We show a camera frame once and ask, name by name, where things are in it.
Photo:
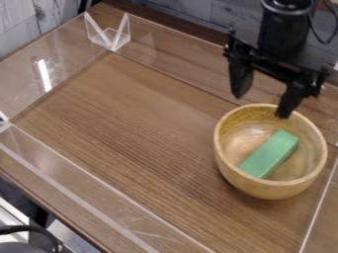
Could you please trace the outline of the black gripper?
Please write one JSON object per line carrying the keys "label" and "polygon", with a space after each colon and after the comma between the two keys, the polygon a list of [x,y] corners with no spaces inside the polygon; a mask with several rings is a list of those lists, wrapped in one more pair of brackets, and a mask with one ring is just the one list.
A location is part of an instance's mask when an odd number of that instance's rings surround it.
{"label": "black gripper", "polygon": [[231,92],[240,99],[262,72],[286,85],[275,116],[287,119],[307,97],[320,94],[331,74],[331,39],[315,31],[316,0],[260,0],[258,25],[228,28],[224,56]]}

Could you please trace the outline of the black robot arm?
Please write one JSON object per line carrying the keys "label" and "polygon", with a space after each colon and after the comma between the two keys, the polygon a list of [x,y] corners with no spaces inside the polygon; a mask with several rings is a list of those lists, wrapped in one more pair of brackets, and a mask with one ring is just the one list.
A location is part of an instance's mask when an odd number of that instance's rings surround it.
{"label": "black robot arm", "polygon": [[320,94],[336,57],[330,44],[314,29],[314,0],[260,0],[259,29],[247,39],[230,31],[223,50],[228,60],[231,93],[242,98],[260,71],[286,85],[276,117],[286,119],[303,99]]}

